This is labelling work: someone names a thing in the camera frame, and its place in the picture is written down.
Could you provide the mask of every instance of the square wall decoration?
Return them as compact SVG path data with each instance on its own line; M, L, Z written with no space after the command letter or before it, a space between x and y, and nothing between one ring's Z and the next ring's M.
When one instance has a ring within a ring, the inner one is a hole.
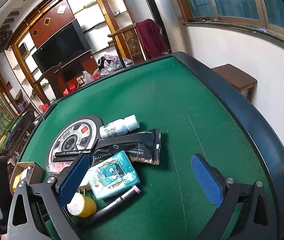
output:
M51 18L45 18L43 25L49 26L50 25L50 21L51 21Z

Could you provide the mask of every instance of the maroon cloth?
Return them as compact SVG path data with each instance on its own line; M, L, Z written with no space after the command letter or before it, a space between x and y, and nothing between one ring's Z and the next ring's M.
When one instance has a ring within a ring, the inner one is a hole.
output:
M136 24L141 35L148 58L160 57L168 54L169 47L160 34L162 28L153 20L146 19Z

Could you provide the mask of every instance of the black packet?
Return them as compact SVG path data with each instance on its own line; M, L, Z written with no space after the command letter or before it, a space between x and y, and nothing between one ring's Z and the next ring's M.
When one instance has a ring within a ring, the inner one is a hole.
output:
M160 129L101 139L91 152L91 167L125 151L132 162L160 164L161 134Z

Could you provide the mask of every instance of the television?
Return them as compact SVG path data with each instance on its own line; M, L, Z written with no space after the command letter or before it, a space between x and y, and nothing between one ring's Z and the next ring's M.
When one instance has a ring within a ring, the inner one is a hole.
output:
M91 47L75 19L44 42L32 57L44 73L60 62L66 64L89 50Z

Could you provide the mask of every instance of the cartoon character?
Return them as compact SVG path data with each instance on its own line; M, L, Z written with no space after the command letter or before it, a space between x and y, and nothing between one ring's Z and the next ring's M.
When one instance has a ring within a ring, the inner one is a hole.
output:
M121 166L117 162L111 162L102 166L98 175L104 186L111 184L112 182L124 177L125 173Z

